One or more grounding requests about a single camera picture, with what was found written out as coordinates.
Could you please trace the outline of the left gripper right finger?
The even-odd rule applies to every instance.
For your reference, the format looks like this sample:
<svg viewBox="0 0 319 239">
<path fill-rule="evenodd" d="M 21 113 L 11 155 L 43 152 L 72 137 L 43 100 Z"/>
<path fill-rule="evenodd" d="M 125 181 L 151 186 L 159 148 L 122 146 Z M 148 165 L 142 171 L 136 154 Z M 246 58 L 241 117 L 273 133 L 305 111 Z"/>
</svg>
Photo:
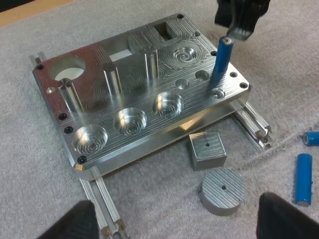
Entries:
<svg viewBox="0 0 319 239">
<path fill-rule="evenodd" d="M 260 196 L 258 239 L 317 239 L 319 224 L 272 192 Z"/>
</svg>

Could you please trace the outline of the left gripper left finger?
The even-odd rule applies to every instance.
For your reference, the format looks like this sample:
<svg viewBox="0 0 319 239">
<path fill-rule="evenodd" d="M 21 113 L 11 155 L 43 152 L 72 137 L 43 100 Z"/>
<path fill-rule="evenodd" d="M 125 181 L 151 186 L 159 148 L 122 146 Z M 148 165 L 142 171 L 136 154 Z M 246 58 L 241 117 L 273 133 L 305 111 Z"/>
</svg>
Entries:
<svg viewBox="0 0 319 239">
<path fill-rule="evenodd" d="M 98 239 L 95 206 L 82 200 L 39 236 L 40 239 Z"/>
</svg>

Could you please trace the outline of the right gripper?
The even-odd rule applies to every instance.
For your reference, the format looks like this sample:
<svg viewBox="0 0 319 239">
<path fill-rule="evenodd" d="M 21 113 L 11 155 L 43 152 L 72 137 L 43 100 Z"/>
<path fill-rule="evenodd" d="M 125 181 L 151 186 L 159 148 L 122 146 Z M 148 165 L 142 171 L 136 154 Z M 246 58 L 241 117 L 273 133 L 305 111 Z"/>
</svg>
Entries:
<svg viewBox="0 0 319 239">
<path fill-rule="evenodd" d="M 214 23 L 226 27 L 226 35 L 247 40 L 254 32 L 257 21 L 269 8 L 268 0 L 219 0 Z"/>
</svg>

